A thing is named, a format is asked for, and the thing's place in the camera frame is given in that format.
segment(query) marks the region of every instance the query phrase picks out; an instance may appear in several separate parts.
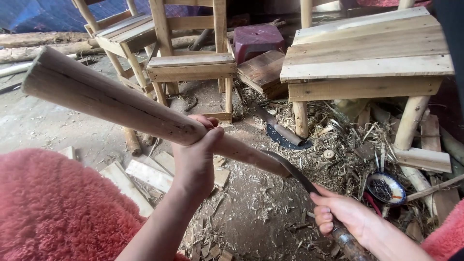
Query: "sickle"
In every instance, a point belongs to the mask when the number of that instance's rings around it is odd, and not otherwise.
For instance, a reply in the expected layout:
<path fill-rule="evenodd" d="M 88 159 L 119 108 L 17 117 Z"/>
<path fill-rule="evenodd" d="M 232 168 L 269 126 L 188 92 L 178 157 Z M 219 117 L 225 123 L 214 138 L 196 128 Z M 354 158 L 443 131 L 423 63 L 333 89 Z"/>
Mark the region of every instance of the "sickle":
<path fill-rule="evenodd" d="M 309 179 L 287 159 L 272 151 L 261 151 L 278 160 L 292 174 L 292 176 L 300 182 L 308 193 L 314 192 L 321 196 L 321 193 L 317 191 L 311 181 L 309 181 Z M 334 224 L 332 236 L 351 261 L 373 261 L 369 253 L 359 244 L 353 235 L 348 232 L 348 229 L 343 225 L 343 223 L 341 223 L 335 216 L 332 222 Z"/>

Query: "plastic stool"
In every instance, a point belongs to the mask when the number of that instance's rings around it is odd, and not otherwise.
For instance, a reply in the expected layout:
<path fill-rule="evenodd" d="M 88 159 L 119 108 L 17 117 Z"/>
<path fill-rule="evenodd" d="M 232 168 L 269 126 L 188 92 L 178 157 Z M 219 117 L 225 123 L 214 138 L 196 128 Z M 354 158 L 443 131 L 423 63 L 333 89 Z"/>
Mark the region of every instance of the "plastic stool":
<path fill-rule="evenodd" d="M 234 30 L 237 65 L 270 50 L 283 52 L 284 38 L 276 26 L 242 26 Z"/>

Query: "black rubber disc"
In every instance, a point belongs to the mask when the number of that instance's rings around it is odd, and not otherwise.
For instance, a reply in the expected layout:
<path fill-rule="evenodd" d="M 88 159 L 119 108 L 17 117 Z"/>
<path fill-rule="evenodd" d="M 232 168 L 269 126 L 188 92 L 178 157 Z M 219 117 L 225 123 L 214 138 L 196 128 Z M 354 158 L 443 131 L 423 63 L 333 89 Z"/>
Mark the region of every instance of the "black rubber disc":
<path fill-rule="evenodd" d="M 280 146 L 290 150 L 304 150 L 307 148 L 311 148 L 311 146 L 313 145 L 313 143 L 310 140 L 306 139 L 303 140 L 303 142 L 301 142 L 300 146 L 296 146 L 295 144 L 289 142 L 286 138 L 282 137 L 282 135 L 278 134 L 274 127 L 272 127 L 269 124 L 267 125 L 266 130 L 267 135 L 269 135 L 269 137 L 273 141 L 277 142 Z"/>

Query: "hand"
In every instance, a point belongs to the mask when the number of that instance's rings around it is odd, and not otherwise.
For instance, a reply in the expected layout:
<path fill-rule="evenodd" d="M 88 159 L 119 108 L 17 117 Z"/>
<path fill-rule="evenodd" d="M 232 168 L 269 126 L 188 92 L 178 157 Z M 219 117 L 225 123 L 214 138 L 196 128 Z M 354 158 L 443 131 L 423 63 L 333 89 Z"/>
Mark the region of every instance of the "hand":
<path fill-rule="evenodd" d="M 316 224 L 324 236 L 331 237 L 334 215 L 340 220 L 354 238 L 365 248 L 369 246 L 369 237 L 373 226 L 377 226 L 380 217 L 359 201 L 335 194 L 314 184 L 319 193 L 311 192 L 310 197 L 317 205 L 314 208 Z"/>
<path fill-rule="evenodd" d="M 224 129 L 217 127 L 219 120 L 216 118 L 203 115 L 189 117 L 202 123 L 208 133 L 189 146 L 171 143 L 176 172 L 173 187 L 203 201 L 214 187 L 213 147 L 224 136 Z"/>

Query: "tarp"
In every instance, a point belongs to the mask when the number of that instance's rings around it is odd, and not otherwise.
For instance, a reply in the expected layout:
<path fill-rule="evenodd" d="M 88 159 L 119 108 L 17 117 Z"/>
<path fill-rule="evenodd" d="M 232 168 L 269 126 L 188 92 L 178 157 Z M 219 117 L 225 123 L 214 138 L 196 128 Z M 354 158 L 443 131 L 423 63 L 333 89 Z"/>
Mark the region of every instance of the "tarp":
<path fill-rule="evenodd" d="M 148 0 L 135 0 L 140 13 L 151 13 Z M 106 0 L 89 6 L 97 20 L 128 9 L 125 0 Z M 198 7 L 166 5 L 166 15 L 195 16 Z M 71 0 L 0 0 L 0 27 L 13 33 L 85 32 L 84 18 Z"/>

